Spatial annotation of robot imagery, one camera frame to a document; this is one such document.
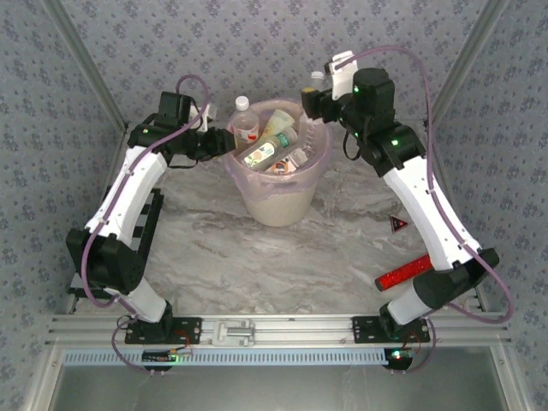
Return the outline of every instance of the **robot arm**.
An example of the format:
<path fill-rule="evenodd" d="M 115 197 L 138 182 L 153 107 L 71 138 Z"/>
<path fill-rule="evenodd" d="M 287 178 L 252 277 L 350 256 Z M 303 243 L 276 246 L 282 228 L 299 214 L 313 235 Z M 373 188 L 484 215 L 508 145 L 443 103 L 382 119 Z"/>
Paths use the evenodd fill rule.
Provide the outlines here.
<path fill-rule="evenodd" d="M 413 129 L 395 120 L 394 82 L 383 69 L 358 69 L 356 61 L 336 68 L 351 56 L 352 51 L 346 51 L 325 65 L 331 89 L 306 88 L 301 98 L 308 117 L 338 121 L 356 138 L 360 156 L 394 190 L 426 244 L 434 270 L 416 277 L 400 297 L 380 309 L 381 322 L 390 334 L 483 280 L 485 269 L 463 249 L 464 244 L 477 250 L 491 267 L 498 264 L 498 256 L 493 249 L 481 250 L 434 179 L 441 206 L 464 242 L 452 235 L 427 185 L 426 150 Z"/>
<path fill-rule="evenodd" d="M 234 136 L 224 129 L 208 129 L 207 117 L 214 116 L 214 108 L 208 105 L 201 125 L 148 152 L 133 171 L 129 167 L 148 146 L 198 115 L 193 102 L 189 96 L 162 93 L 158 113 L 131 132 L 122 169 L 97 213 L 84 230 L 72 229 L 67 236 L 68 250 L 75 266 L 80 267 L 90 233 L 104 223 L 105 213 L 112 207 L 108 223 L 102 226 L 92 244 L 87 260 L 88 282 L 122 300 L 125 307 L 138 315 L 141 323 L 155 328 L 153 334 L 158 335 L 158 341 L 169 333 L 171 307 L 143 277 L 145 261 L 129 248 L 137 218 L 174 155 L 182 154 L 196 162 L 206 161 L 234 150 Z M 115 199 L 115 193 L 127 174 L 131 177 Z"/>

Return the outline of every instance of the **plastic bucket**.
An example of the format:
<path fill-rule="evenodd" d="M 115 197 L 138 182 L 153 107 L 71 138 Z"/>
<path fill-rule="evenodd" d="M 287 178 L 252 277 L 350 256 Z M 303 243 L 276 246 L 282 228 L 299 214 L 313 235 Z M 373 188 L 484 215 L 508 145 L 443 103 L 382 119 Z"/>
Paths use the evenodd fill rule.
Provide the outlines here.
<path fill-rule="evenodd" d="M 259 116 L 260 131 L 276 109 L 289 113 L 295 119 L 296 128 L 300 126 L 303 112 L 300 104 L 287 99 L 266 100 L 252 104 L 250 108 Z M 224 166 L 240 190 L 247 211 L 258 222 L 283 227 L 296 223 L 307 214 L 333 144 L 329 126 L 316 124 L 314 132 L 312 158 L 305 166 L 287 175 L 274 176 L 248 169 L 235 159 L 241 150 L 224 156 Z"/>

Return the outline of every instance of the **triangle warning label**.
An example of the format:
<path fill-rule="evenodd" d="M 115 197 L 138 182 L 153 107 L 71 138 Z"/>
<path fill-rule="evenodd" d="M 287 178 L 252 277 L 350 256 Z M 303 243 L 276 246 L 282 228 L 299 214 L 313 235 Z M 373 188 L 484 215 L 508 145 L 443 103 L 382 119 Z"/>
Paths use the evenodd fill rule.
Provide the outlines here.
<path fill-rule="evenodd" d="M 409 223 L 403 221 L 396 216 L 390 216 L 390 226 L 392 227 L 392 234 L 397 233 L 400 229 L 405 229 Z"/>

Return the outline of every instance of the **red bar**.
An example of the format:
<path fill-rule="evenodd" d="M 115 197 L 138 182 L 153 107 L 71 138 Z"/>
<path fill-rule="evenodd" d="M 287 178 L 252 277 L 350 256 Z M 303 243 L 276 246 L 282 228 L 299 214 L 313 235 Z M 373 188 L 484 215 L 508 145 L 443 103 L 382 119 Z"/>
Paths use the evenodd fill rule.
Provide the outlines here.
<path fill-rule="evenodd" d="M 423 255 L 422 257 L 411 261 L 410 263 L 396 268 L 394 271 L 388 272 L 383 276 L 375 280 L 375 285 L 379 291 L 385 291 L 391 289 L 397 284 L 403 283 L 404 281 L 409 280 L 422 274 L 425 271 L 431 270 L 432 263 L 430 262 L 430 257 Z"/>

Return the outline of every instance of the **white cap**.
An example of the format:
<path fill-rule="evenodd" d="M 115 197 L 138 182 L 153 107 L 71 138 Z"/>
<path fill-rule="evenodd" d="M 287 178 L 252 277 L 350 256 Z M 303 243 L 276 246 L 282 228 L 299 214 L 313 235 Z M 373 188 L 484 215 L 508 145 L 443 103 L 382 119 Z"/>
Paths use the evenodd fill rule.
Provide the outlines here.
<path fill-rule="evenodd" d="M 249 108 L 249 98 L 246 96 L 240 96 L 236 98 L 236 109 L 239 111 L 244 111 Z"/>
<path fill-rule="evenodd" d="M 313 80 L 323 80 L 325 78 L 325 74 L 321 71 L 313 71 L 310 74 L 310 78 Z"/>

